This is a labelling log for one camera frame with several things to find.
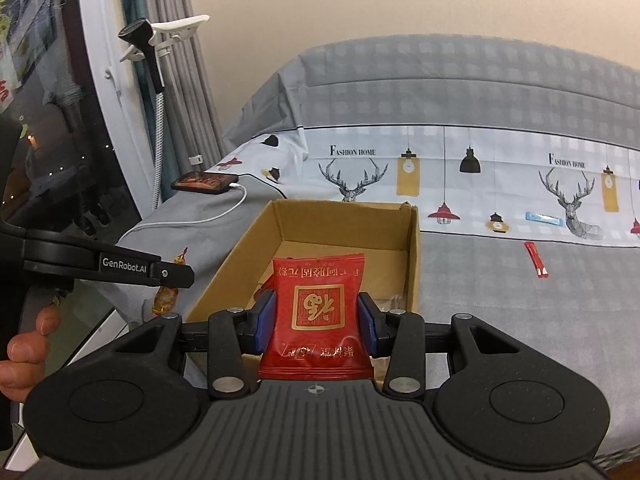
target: gray curtain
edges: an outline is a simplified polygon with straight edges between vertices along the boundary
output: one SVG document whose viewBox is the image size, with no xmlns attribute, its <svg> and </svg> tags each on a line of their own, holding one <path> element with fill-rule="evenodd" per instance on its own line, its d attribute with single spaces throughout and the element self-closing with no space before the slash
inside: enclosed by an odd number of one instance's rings
<svg viewBox="0 0 640 480">
<path fill-rule="evenodd" d="M 194 14 L 191 0 L 146 0 L 146 7 L 151 22 L 170 22 Z M 173 46 L 160 63 L 166 85 L 166 122 L 180 172 L 210 168 L 226 151 L 197 35 Z M 203 168 L 190 164 L 189 157 L 195 155 L 202 155 Z"/>
</svg>

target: smartphone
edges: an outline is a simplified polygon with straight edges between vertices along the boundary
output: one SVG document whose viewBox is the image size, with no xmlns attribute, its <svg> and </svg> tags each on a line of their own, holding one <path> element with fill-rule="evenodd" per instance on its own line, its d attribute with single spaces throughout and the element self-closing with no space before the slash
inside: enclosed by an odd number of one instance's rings
<svg viewBox="0 0 640 480">
<path fill-rule="evenodd" d="M 234 174 L 191 171 L 172 183 L 171 188 L 177 191 L 218 195 L 228 191 L 229 184 L 236 182 L 238 182 L 238 176 Z"/>
</svg>

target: metal screw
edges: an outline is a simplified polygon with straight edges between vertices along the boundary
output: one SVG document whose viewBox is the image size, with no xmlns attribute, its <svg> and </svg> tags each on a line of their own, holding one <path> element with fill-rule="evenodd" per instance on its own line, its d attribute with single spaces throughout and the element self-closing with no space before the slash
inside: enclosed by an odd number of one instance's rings
<svg viewBox="0 0 640 480">
<path fill-rule="evenodd" d="M 213 386 L 213 389 L 217 392 L 232 394 L 234 392 L 239 392 L 244 388 L 244 381 L 233 376 L 218 377 L 211 383 L 211 386 Z"/>
<path fill-rule="evenodd" d="M 420 389 L 420 381 L 412 377 L 396 377 L 389 381 L 389 387 L 399 394 L 412 394 Z"/>
</svg>

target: blue gripper pad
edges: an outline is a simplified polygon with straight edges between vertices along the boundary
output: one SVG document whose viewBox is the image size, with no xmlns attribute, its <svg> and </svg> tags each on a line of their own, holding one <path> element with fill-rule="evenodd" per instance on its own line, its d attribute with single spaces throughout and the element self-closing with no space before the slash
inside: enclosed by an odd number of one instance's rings
<svg viewBox="0 0 640 480">
<path fill-rule="evenodd" d="M 360 331 L 360 339 L 364 344 L 364 348 L 367 349 L 369 355 L 376 355 L 378 353 L 378 338 L 376 337 L 376 329 L 373 325 L 373 318 L 367 310 L 358 295 L 358 330 Z"/>
<path fill-rule="evenodd" d="M 276 317 L 276 293 L 273 291 L 267 300 L 260 314 L 258 314 L 258 325 L 255 330 L 255 349 L 264 353 L 273 333 L 273 325 Z"/>
</svg>

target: cardboard box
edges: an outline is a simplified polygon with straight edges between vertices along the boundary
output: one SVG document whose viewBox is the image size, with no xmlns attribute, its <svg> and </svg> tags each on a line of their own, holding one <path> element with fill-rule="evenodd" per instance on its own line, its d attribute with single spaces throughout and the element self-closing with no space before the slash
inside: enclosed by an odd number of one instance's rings
<svg viewBox="0 0 640 480">
<path fill-rule="evenodd" d="M 276 200 L 240 238 L 196 302 L 188 320 L 230 307 L 248 308 L 271 275 L 271 260 L 364 253 L 361 291 L 384 310 L 419 301 L 418 209 L 407 203 Z"/>
</svg>

